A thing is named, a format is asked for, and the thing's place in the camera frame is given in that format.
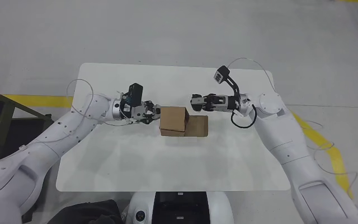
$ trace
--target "black cable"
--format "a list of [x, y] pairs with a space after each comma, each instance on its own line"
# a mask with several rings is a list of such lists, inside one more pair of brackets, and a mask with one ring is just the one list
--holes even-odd
[[234, 112], [231, 114], [231, 122], [236, 126], [236, 127], [238, 127], [238, 128], [249, 128], [249, 127], [251, 127], [251, 126], [253, 126], [253, 124], [255, 123], [255, 121], [256, 121], [256, 118], [257, 118], [257, 111], [256, 111], [256, 107], [254, 106], [254, 105], [252, 105], [252, 108], [253, 108], [253, 110], [255, 111], [255, 117], [253, 118], [253, 121], [252, 121], [252, 123], [249, 125], [249, 126], [240, 126], [240, 125], [238, 125], [238, 124], [236, 124], [235, 122], [234, 122], [234, 119], [233, 119], [233, 117], [234, 117]]

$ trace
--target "wire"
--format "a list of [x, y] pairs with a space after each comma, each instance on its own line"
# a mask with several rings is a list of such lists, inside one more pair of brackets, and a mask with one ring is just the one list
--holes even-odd
[[[69, 97], [69, 96], [68, 96], [69, 86], [70, 86], [70, 85], [72, 84], [72, 82], [74, 82], [74, 81], [83, 81], [83, 82], [87, 83], [87, 84], [89, 85], [89, 87], [91, 88], [91, 95], [92, 95], [92, 96], [91, 96], [91, 100], [89, 101], [89, 104], [88, 104], [88, 106], [87, 106], [87, 109], [84, 111], [83, 114], [82, 114], [80, 111], [78, 111], [78, 110], [73, 106], [73, 104], [70, 102], [70, 100], [69, 100], [69, 98], [68, 98], [68, 97]], [[75, 79], [75, 80], [70, 81], [70, 83], [67, 85], [67, 88], [66, 88], [66, 99], [67, 99], [67, 101], [71, 104], [71, 108], [72, 108], [74, 111], [76, 111], [78, 114], [80, 114], [80, 115], [82, 116], [81, 121], [79, 122], [79, 124], [77, 125], [77, 127], [76, 127], [74, 130], [71, 130], [71, 131], [70, 131], [70, 134], [68, 134], [67, 136], [65, 136], [65, 137], [63, 137], [63, 138], [60, 138], [60, 139], [57, 139], [57, 140], [53, 140], [53, 141], [46, 141], [46, 142], [43, 142], [43, 141], [31, 142], [31, 143], [27, 144], [27, 146], [29, 146], [29, 145], [31, 145], [31, 144], [35, 144], [35, 143], [51, 143], [51, 142], [58, 142], [58, 141], [64, 140], [65, 138], [67, 138], [67, 137], [69, 137], [69, 136], [75, 134], [76, 130], [81, 126], [81, 124], [83, 123], [83, 121], [84, 121], [85, 118], [97, 120], [97, 121], [99, 121], [99, 122], [103, 122], [103, 123], [106, 124], [106, 125], [115, 126], [115, 127], [121, 127], [121, 126], [132, 125], [132, 124], [139, 124], [139, 123], [133, 123], [133, 122], [131, 122], [131, 123], [128, 123], [128, 124], [116, 125], [116, 124], [109, 124], [109, 123], [107, 123], [107, 122], [104, 122], [104, 121], [99, 120], [99, 119], [96, 119], [96, 118], [88, 118], [88, 117], [86, 116], [86, 114], [87, 114], [88, 109], [90, 108], [90, 106], [91, 106], [91, 104], [92, 104], [94, 95], [95, 95], [95, 92], [94, 92], [94, 90], [93, 90], [92, 85], [91, 85], [89, 82], [87, 82], [86, 80], [81, 79], [81, 78], [77, 78], [77, 79]], [[120, 109], [120, 112], [123, 114], [124, 117], [126, 117], [127, 119], [129, 119], [129, 118], [122, 112], [121, 109]]]
[[234, 122], [234, 119], [233, 119], [234, 114], [235, 114], [234, 112], [232, 112], [232, 114], [231, 114], [231, 122], [232, 122], [236, 127], [238, 127], [238, 128], [249, 128], [249, 127], [253, 126], [253, 124], [255, 123], [256, 118], [257, 118], [257, 111], [256, 111], [256, 107], [255, 107], [253, 104], [252, 104], [252, 108], [253, 108], [253, 110], [255, 111], [255, 116], [254, 116], [254, 118], [253, 118], [252, 123], [251, 123], [249, 126], [240, 126], [240, 125], [236, 124], [236, 123]]
[[332, 175], [348, 175], [348, 174], [355, 174], [354, 175], [354, 178], [353, 178], [353, 181], [349, 184], [348, 188], [347, 188], [347, 194], [349, 195], [349, 191], [351, 190], [354, 182], [357, 180], [357, 177], [358, 177], [358, 172], [357, 171], [349, 171], [349, 172], [330, 172], [326, 169], [324, 169], [319, 163], [318, 161], [316, 160], [315, 156], [316, 156], [316, 153], [318, 151], [326, 151], [326, 150], [329, 150], [331, 149], [333, 146], [335, 146], [335, 143], [334, 142], [327, 142], [325, 144], [322, 144], [320, 146], [318, 146], [317, 148], [312, 148], [312, 147], [309, 147], [307, 146], [308, 148], [310, 148], [311, 150], [313, 150], [313, 159], [316, 161], [317, 165], [319, 168], [321, 168], [321, 170], [323, 170], [324, 172], [328, 173], [328, 174], [332, 174]]
[[272, 89], [275, 91], [274, 85], [273, 85], [272, 82], [271, 82], [271, 79], [270, 79], [269, 74], [267, 74], [266, 70], [263, 68], [262, 65], [260, 65], [259, 62], [255, 61], [255, 60], [253, 60], [253, 59], [250, 59], [250, 58], [237, 58], [237, 59], [233, 60], [232, 62], [230, 62], [230, 64], [228, 65], [228, 68], [231, 66], [232, 63], [234, 63], [234, 62], [236, 62], [237, 60], [240, 60], [240, 59], [250, 60], [250, 61], [255, 62], [256, 64], [258, 64], [258, 65], [262, 68], [262, 70], [265, 72], [265, 74], [266, 74], [268, 80], [270, 81], [270, 84], [271, 84]]

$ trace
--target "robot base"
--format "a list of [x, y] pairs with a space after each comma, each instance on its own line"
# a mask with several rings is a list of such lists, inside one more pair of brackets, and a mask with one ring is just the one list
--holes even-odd
[[224, 192], [136, 192], [126, 224], [234, 224]]

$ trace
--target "dark metal frame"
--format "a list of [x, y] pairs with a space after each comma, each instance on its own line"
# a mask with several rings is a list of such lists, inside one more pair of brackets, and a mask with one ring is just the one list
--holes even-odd
[[[29, 114], [36, 116], [37, 118], [12, 118], [15, 108], [19, 108]], [[23, 119], [42, 119], [44, 120], [43, 131], [48, 128], [52, 123], [51, 115], [43, 115], [39, 112], [32, 110], [18, 102], [15, 102], [3, 95], [0, 95], [0, 158], [3, 155], [4, 145], [6, 142], [7, 134], [11, 125], [12, 120], [23, 120]]]

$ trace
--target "white cable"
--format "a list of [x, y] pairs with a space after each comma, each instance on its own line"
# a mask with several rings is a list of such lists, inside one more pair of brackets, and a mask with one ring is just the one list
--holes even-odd
[[317, 153], [318, 151], [326, 151], [326, 150], [331, 149], [333, 146], [335, 146], [335, 143], [334, 143], [334, 142], [327, 142], [327, 143], [325, 143], [325, 144], [320, 145], [320, 146], [317, 147], [317, 148], [311, 148], [311, 147], [309, 147], [309, 146], [307, 146], [307, 147], [310, 148], [310, 149], [312, 149], [312, 150], [314, 151], [314, 152], [313, 152], [313, 159], [316, 161], [318, 167], [321, 168], [321, 170], [323, 170], [324, 172], [326, 172], [326, 173], [328, 173], [328, 174], [333, 174], [333, 175], [355, 174], [355, 175], [354, 175], [354, 178], [353, 178], [353, 181], [349, 184], [348, 189], [347, 189], [347, 194], [349, 194], [349, 191], [351, 190], [353, 183], [357, 180], [358, 172], [357, 172], [357, 171], [349, 171], [349, 172], [330, 172], [330, 171], [324, 169], [324, 168], [318, 163], [318, 161], [317, 161], [316, 158], [315, 158], [315, 155], [316, 155], [316, 153]]
[[250, 58], [237, 58], [237, 59], [233, 60], [232, 62], [230, 62], [230, 64], [228, 65], [228, 68], [231, 66], [232, 63], [234, 63], [234, 62], [236, 62], [237, 60], [240, 60], [240, 59], [250, 60], [250, 61], [255, 62], [256, 64], [258, 64], [258, 65], [262, 68], [262, 70], [265, 72], [265, 74], [266, 74], [268, 80], [270, 81], [270, 84], [271, 84], [272, 89], [276, 92], [276, 90], [275, 90], [275, 88], [274, 88], [274, 85], [273, 85], [272, 82], [271, 82], [271, 79], [270, 79], [269, 74], [267, 74], [266, 70], [263, 68], [262, 65], [259, 64], [259, 62], [255, 61], [255, 60], [253, 60], [253, 59], [250, 59]]
[[[91, 94], [92, 94], [92, 96], [91, 96], [91, 101], [89, 102], [87, 109], [84, 111], [84, 114], [82, 114], [81, 112], [79, 112], [79, 111], [73, 106], [73, 104], [69, 101], [69, 99], [68, 99], [68, 88], [69, 88], [69, 86], [71, 85], [71, 83], [74, 82], [74, 81], [83, 81], [83, 82], [87, 83], [87, 84], [89, 85], [89, 87], [91, 88]], [[131, 124], [138, 124], [138, 123], [133, 123], [133, 122], [131, 122], [131, 123], [128, 123], [128, 124], [115, 125], [115, 124], [109, 124], [109, 123], [107, 123], [107, 122], [101, 121], [101, 120], [96, 119], [96, 118], [88, 118], [88, 117], [86, 116], [86, 114], [87, 114], [88, 109], [90, 108], [90, 106], [91, 106], [91, 104], [92, 104], [94, 95], [95, 95], [95, 92], [93, 91], [92, 85], [91, 85], [89, 82], [87, 82], [86, 80], [81, 79], [81, 78], [77, 78], [77, 79], [75, 79], [75, 80], [70, 81], [70, 83], [68, 84], [68, 86], [67, 86], [67, 88], [66, 88], [66, 99], [67, 99], [67, 101], [71, 104], [71, 108], [72, 108], [74, 111], [76, 111], [78, 114], [81, 114], [81, 116], [82, 116], [81, 121], [79, 122], [79, 124], [77, 125], [77, 127], [76, 127], [74, 130], [70, 131], [70, 134], [68, 134], [67, 136], [65, 136], [65, 137], [63, 137], [63, 138], [60, 138], [60, 139], [57, 139], [57, 140], [53, 140], [53, 141], [46, 141], [46, 142], [42, 142], [42, 141], [32, 142], [32, 143], [27, 144], [27, 146], [29, 146], [29, 145], [31, 145], [31, 144], [35, 144], [35, 143], [51, 143], [51, 142], [61, 141], [61, 140], [65, 139], [65, 138], [67, 138], [67, 137], [69, 137], [69, 136], [75, 134], [76, 130], [79, 128], [79, 126], [81, 126], [81, 124], [83, 123], [83, 121], [84, 121], [85, 118], [97, 120], [97, 121], [103, 122], [104, 124], [107, 124], [107, 125], [109, 125], [109, 126], [115, 126], [115, 127], [126, 126], [126, 125], [131, 125]]]
[[321, 125], [321, 124], [319, 124], [319, 123], [317, 123], [317, 122], [314, 122], [314, 121], [312, 121], [312, 120], [304, 120], [304, 122], [316, 124], [316, 125], [319, 126], [319, 128], [311, 128], [311, 127], [310, 127], [310, 128], [305, 128], [305, 127], [302, 127], [302, 126], [301, 126], [302, 129], [305, 129], [305, 130], [321, 130], [321, 129], [323, 129], [323, 125]]
[[[122, 97], [123, 97], [123, 93], [122, 92], [119, 92], [121, 95], [120, 95], [120, 99], [122, 100]], [[122, 113], [122, 115], [125, 117], [125, 118], [127, 118], [128, 120], [129, 120], [129, 118], [123, 113], [123, 111], [122, 111], [122, 109], [121, 109], [121, 107], [119, 106], [119, 112], [121, 112]]]

